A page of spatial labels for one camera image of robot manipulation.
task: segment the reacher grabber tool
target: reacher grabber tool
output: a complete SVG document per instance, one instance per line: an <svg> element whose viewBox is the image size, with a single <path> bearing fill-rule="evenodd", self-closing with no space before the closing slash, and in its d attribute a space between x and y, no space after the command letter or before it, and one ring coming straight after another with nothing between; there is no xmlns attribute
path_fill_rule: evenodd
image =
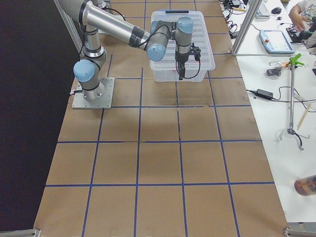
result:
<svg viewBox="0 0 316 237"><path fill-rule="evenodd" d="M287 132L290 135L295 135L299 139L299 142L300 142L299 148L301 151L303 151L304 148L303 148L303 142L302 142L301 137L309 138L309 136L305 137L305 136L299 135L293 129L293 124L294 124L294 122L293 122L293 120L294 120L294 90L295 90L294 89L294 70L295 70L295 68L297 68L297 64L304 65L304 63L297 61L300 57L301 57L301 54L299 53L295 57L290 58L290 62L289 62L291 65L290 124L289 124L288 129L281 132L281 134L279 135L279 138L280 138L280 140L282 140L282 136L285 132Z"/></svg>

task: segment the robotic arm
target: robotic arm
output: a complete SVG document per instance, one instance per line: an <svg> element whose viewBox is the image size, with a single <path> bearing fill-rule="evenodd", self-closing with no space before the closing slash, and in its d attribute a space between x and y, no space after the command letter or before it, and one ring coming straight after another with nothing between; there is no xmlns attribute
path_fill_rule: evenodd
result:
<svg viewBox="0 0 316 237"><path fill-rule="evenodd" d="M126 42L131 47L147 52L152 61L160 61L166 52L169 39L176 41L175 59L179 79L185 78L185 62L189 55L199 61L200 49L191 44L193 21L181 17L177 22L157 21L151 26L151 33L97 7L99 0L59 0L66 14L79 22L85 34L85 57L74 66L74 73L82 86L86 100L101 97L104 88L100 84L98 73L106 60L106 54L100 45L98 29Z"/></svg>

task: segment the white table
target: white table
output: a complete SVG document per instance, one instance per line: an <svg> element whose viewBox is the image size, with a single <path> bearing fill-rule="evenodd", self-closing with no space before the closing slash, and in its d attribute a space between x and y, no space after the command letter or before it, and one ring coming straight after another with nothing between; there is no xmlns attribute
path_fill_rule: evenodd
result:
<svg viewBox="0 0 316 237"><path fill-rule="evenodd" d="M254 19L253 25L260 30L283 30L289 25L290 19L282 3L278 0L269 0L265 3L269 10L279 6L280 15L272 15L270 19ZM233 15L230 19L237 23L240 29L245 14ZM294 45L297 53L302 57L299 61L305 63L295 70L295 88L304 99L316 99L316 76L312 72L315 68L316 57L308 53L302 44ZM271 68L269 62L289 61L289 55L282 57L267 54L259 39L259 31L250 26L243 44L238 52L237 60L247 89L263 89L274 93L278 98L280 86L290 86L291 72L285 69L279 78L270 78L265 75L266 69ZM281 99L290 99L290 88L281 89ZM297 130L305 108L301 103L294 105L294 130L302 135L310 135L309 139L302 138L304 151L298 147L296 136L285 133L279 139L280 133L289 127L289 103L267 102L254 99L249 94L251 106L263 140L267 158L274 177L279 198L288 222L316 222L316 196L304 197L294 189L295 180L316 174L316 113L308 113Z"/></svg>

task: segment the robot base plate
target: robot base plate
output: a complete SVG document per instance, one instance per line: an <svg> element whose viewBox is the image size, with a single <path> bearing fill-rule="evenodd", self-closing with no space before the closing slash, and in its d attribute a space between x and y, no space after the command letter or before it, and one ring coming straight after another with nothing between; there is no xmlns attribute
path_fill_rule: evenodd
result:
<svg viewBox="0 0 316 237"><path fill-rule="evenodd" d="M110 109L112 106L113 90L115 78L101 78L100 82L105 86L105 92L103 96L94 100L88 101L84 98L82 93L76 93L73 101L73 109ZM80 84L76 90L82 90Z"/></svg>

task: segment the keyboard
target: keyboard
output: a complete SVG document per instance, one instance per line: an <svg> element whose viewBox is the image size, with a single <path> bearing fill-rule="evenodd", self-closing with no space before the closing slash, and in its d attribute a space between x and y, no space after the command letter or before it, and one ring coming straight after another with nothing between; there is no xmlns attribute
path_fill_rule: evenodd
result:
<svg viewBox="0 0 316 237"><path fill-rule="evenodd" d="M271 14L270 14L270 11L267 9L266 5L261 2L257 12L256 12L256 18L263 18L263 19L267 19L267 18L270 18Z"/></svg>

